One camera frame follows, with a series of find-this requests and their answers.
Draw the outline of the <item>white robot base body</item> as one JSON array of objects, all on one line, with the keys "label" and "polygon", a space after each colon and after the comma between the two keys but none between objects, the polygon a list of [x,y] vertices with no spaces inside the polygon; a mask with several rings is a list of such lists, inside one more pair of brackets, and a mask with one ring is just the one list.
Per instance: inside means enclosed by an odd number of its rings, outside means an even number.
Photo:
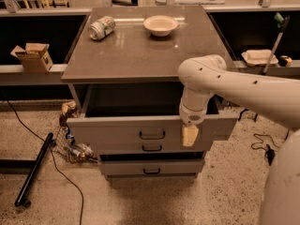
[{"label": "white robot base body", "polygon": [[300,225],[300,131],[281,145],[266,179],[259,225]]}]

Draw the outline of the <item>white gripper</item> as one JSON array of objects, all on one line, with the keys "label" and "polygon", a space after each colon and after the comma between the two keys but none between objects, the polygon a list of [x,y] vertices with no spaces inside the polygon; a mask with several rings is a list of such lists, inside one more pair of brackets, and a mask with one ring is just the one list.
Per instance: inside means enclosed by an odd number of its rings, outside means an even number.
[{"label": "white gripper", "polygon": [[213,96],[210,92],[195,91],[184,87],[179,105],[179,115],[185,125],[182,126],[182,144],[191,147],[198,136],[195,125],[203,122],[207,113],[208,102]]}]

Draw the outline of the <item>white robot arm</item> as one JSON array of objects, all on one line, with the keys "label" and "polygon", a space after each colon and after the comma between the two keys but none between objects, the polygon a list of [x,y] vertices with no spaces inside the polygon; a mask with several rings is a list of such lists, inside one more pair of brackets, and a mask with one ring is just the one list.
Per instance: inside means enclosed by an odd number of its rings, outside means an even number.
[{"label": "white robot arm", "polygon": [[203,122],[209,99],[220,96],[294,132],[300,129],[300,81],[233,72],[216,54],[190,58],[178,68],[184,85],[179,114],[187,126]]}]

